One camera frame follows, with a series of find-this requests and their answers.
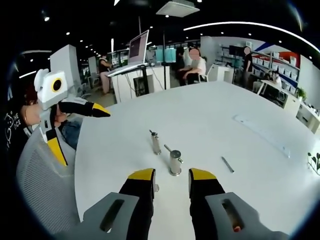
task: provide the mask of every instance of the robotic hand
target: robotic hand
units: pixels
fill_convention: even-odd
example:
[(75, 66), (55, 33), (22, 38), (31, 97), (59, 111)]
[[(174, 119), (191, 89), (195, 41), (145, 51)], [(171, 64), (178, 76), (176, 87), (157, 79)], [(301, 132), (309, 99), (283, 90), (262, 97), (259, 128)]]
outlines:
[[(147, 240), (154, 214), (156, 170), (131, 174), (119, 193), (111, 192), (83, 215), (83, 221), (55, 235), (58, 240)], [(271, 231), (259, 214), (233, 192), (225, 193), (212, 173), (189, 170), (190, 215), (196, 240), (287, 240)]]
[(97, 118), (110, 117), (110, 113), (101, 105), (68, 93), (68, 90), (72, 87), (73, 85), (68, 85), (63, 71), (53, 73), (49, 72), (48, 69), (40, 69), (34, 79), (38, 104), (42, 108), (42, 112), (39, 114), (40, 132), (52, 153), (64, 166), (67, 166), (68, 163), (62, 152), (54, 126), (57, 105), (59, 105), (61, 112), (66, 114), (76, 113)]

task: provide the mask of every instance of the black ceiling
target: black ceiling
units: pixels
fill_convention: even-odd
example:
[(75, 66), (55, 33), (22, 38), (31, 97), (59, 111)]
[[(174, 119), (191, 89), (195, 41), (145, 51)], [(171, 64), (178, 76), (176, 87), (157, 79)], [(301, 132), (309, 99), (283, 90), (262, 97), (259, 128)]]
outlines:
[[(51, 50), (71, 44), (77, 49), (78, 59), (93, 56), (92, 48), (98, 53), (111, 51), (111, 38), (114, 38), (114, 49), (124, 49), (130, 39), (139, 34), (139, 18), (141, 30), (150, 30), (149, 41), (162, 44), (163, 30), (165, 38), (170, 42), (183, 42), (189, 39), (200, 39), (204, 36), (245, 37), (274, 43), (306, 57), (320, 67), (320, 54), (303, 41), (278, 30), (252, 25), (219, 25), (207, 26), (189, 31), (184, 28), (226, 21), (245, 21), (263, 23), (293, 32), (310, 41), (319, 48), (320, 28), (317, 8), (311, 0), (189, 0), (194, 2), (199, 12), (184, 18), (156, 15), (156, 12), (168, 0), (120, 0), (114, 6), (114, 0), (50, 3), (19, 3), (8, 10), (4, 19), (10, 24), (9, 35), (15, 40), (16, 49)], [(302, 24), (290, 5), (298, 9)], [(49, 53), (28, 54), (22, 58), (23, 72), (32, 71), (30, 65), (43, 68), (48, 64)]]

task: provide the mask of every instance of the laptop screen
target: laptop screen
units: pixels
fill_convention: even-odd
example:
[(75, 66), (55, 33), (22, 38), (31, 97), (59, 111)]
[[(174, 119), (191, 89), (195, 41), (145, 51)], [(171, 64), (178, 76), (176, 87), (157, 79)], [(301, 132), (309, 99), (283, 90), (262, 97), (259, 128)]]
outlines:
[(147, 42), (148, 42), (149, 30), (140, 34), (130, 41), (129, 47), (129, 64), (143, 64), (146, 58)]

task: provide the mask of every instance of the ceiling air vent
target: ceiling air vent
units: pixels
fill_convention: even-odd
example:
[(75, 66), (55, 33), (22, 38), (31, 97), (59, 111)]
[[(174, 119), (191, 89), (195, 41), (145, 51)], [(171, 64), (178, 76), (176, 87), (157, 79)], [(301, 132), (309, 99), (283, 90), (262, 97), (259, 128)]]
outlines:
[(167, 2), (156, 14), (183, 18), (198, 11), (200, 11), (200, 9), (196, 8), (193, 2), (172, 0)]

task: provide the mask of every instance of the yellow robot eye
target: yellow robot eye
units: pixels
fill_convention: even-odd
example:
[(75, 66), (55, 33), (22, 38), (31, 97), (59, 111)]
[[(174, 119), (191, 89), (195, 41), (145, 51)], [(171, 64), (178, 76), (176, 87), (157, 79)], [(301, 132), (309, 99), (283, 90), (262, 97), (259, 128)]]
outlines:
[(52, 86), (51, 86), (51, 89), (53, 92), (58, 92), (60, 90), (62, 86), (62, 81), (60, 78), (56, 78), (53, 83), (52, 83)]

